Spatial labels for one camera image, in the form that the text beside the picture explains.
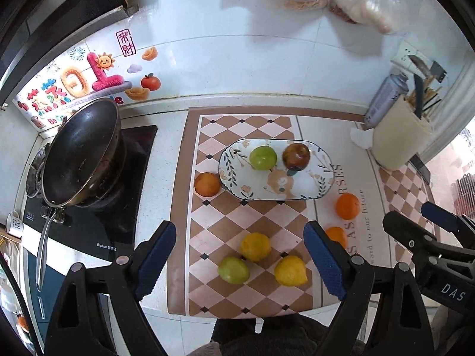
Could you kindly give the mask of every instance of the black cooktop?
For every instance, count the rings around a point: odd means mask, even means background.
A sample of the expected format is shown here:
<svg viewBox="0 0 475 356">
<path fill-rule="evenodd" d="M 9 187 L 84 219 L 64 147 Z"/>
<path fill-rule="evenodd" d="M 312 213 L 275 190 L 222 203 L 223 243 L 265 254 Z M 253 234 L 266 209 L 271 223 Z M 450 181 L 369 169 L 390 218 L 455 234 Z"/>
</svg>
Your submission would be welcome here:
<svg viewBox="0 0 475 356">
<path fill-rule="evenodd" d="M 118 256 L 132 254 L 140 196 L 156 133 L 156 126 L 123 129 L 125 164 L 108 202 L 90 207 L 68 206 L 68 223 L 52 223 L 49 237 L 103 260 L 114 261 Z M 40 233 L 46 221 L 41 216 L 43 205 L 41 196 L 28 198 L 23 214 L 23 223 Z"/>
</svg>

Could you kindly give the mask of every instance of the red apple sticker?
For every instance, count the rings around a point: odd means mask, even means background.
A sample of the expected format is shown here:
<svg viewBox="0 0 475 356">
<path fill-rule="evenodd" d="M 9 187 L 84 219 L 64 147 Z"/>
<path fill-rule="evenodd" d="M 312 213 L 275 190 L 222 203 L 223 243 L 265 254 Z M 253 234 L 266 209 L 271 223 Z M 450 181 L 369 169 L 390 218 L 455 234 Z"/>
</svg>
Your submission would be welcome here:
<svg viewBox="0 0 475 356">
<path fill-rule="evenodd" d="M 153 73 L 146 75 L 140 84 L 143 88 L 148 88 L 150 91 L 156 91 L 161 86 L 160 79 L 155 77 Z"/>
</svg>

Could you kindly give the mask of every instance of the white mug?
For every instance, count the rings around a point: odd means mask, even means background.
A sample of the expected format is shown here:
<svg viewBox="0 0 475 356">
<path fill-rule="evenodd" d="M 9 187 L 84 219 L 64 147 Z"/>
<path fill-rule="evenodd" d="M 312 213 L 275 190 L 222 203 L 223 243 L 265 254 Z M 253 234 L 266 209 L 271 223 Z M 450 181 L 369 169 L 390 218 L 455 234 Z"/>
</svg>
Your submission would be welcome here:
<svg viewBox="0 0 475 356">
<path fill-rule="evenodd" d="M 15 210 L 7 216 L 7 233 L 18 238 L 23 235 L 23 222 Z"/>
</svg>

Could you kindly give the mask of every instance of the green fruit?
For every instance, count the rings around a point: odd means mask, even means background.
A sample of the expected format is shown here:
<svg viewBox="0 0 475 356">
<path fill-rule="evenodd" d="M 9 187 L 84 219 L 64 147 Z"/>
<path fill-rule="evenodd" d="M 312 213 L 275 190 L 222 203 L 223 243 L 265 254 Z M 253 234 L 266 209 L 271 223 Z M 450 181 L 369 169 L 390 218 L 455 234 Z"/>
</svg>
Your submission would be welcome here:
<svg viewBox="0 0 475 356">
<path fill-rule="evenodd" d="M 277 154 L 270 146 L 261 146 L 252 150 L 249 162 L 256 170 L 270 170 L 277 163 Z"/>
<path fill-rule="evenodd" d="M 249 279 L 249 268 L 236 257 L 226 257 L 218 268 L 219 276 L 230 284 L 243 284 Z"/>
</svg>

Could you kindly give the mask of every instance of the floral plate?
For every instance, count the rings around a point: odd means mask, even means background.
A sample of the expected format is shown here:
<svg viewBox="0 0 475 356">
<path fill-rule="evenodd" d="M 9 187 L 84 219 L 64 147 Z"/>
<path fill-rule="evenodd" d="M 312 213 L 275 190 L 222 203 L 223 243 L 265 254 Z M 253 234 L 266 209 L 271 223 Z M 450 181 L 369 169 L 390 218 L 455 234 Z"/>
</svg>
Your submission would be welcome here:
<svg viewBox="0 0 475 356">
<path fill-rule="evenodd" d="M 304 143 L 310 150 L 310 162 L 302 171 L 287 170 L 282 162 L 283 151 L 292 143 Z M 277 153 L 277 164 L 269 171 L 255 170 L 249 162 L 249 155 L 256 147 L 266 145 Z M 318 199 L 332 187 L 334 172 L 328 154 L 312 142 L 241 139 L 221 153 L 219 179 L 224 188 L 239 199 Z"/>
</svg>

